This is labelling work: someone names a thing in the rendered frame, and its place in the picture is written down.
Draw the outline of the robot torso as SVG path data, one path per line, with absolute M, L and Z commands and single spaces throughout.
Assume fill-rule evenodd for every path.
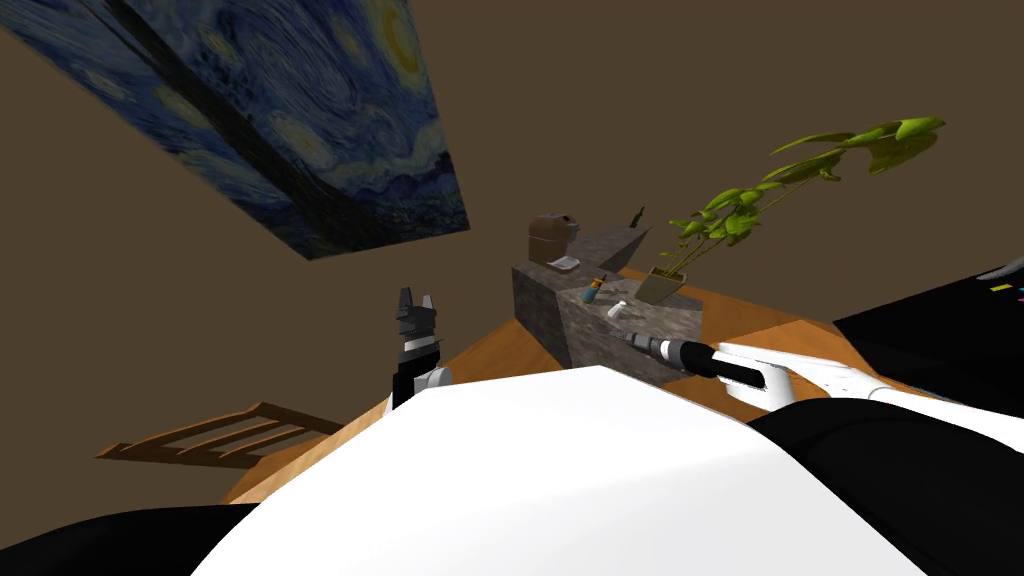
M 193 576 L 925 576 L 748 425 L 595 366 L 425 390 Z

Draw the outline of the grey stone block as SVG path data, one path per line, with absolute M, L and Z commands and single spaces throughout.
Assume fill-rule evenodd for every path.
M 674 294 L 656 305 L 634 299 L 639 281 L 620 275 L 645 239 L 644 228 L 608 227 L 570 244 L 579 268 L 559 272 L 532 261 L 513 266 L 512 293 L 516 320 L 564 368 L 606 366 L 638 380 L 663 386 L 684 372 L 611 337 L 613 331 L 663 339 L 697 341 L 701 337 L 702 303 Z M 606 280 L 592 304 L 581 300 L 595 279 Z M 608 310 L 628 306 L 616 319 Z

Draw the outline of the brown coffee machine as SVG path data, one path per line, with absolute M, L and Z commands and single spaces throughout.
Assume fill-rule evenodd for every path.
M 563 258 L 578 232 L 579 223 L 569 214 L 547 213 L 534 217 L 528 225 L 528 259 L 550 264 Z

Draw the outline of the blue starry night painting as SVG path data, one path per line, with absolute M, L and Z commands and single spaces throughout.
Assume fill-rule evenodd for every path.
M 0 26 L 306 259 L 470 227 L 408 0 L 0 0 Z

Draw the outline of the green plant in pot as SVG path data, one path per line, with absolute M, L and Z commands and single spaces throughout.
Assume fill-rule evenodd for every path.
M 925 116 L 873 125 L 861 133 L 829 132 L 814 134 L 785 143 L 782 152 L 799 145 L 828 143 L 824 152 L 782 166 L 751 187 L 727 189 L 716 195 L 702 209 L 685 220 L 672 220 L 679 229 L 675 250 L 663 252 L 669 258 L 665 268 L 652 268 L 640 282 L 634 299 L 655 305 L 676 293 L 686 281 L 685 269 L 719 245 L 735 246 L 746 240 L 769 208 L 807 183 L 841 180 L 835 169 L 846 153 L 862 149 L 870 156 L 868 172 L 880 174 L 916 158 L 933 148 L 938 131 L 946 121 Z

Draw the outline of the brown wooden chair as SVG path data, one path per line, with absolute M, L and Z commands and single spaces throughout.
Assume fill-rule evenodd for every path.
M 343 426 L 332 420 L 259 402 L 250 408 L 135 443 L 118 443 L 96 455 L 98 459 L 248 470 L 260 451 L 281 442 L 319 434 L 330 436 Z

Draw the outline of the orange wooden table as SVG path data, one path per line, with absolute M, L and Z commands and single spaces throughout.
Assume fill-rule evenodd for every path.
M 702 302 L 701 338 L 715 345 L 722 341 L 835 360 L 862 370 L 874 370 L 859 353 L 828 323 L 800 318 L 736 298 L 724 296 L 692 285 L 680 294 Z M 500 379 L 558 368 L 535 337 L 517 320 L 510 320 L 449 363 L 458 383 Z M 760 416 L 760 411 L 729 397 L 712 380 L 684 378 L 668 384 L 668 389 L 698 404 L 741 421 Z M 228 503 L 259 502 L 288 481 L 321 460 L 378 421 L 383 407 L 377 405 L 330 437 L 314 438 L 264 457 L 245 474 L 228 492 Z

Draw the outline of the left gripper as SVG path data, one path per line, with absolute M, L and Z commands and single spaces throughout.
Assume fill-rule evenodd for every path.
M 437 312 L 429 294 L 422 297 L 421 306 L 413 306 L 411 288 L 403 287 L 400 290 L 396 320 L 398 321 L 398 333 L 406 340 L 433 337 L 436 329 L 436 316 Z

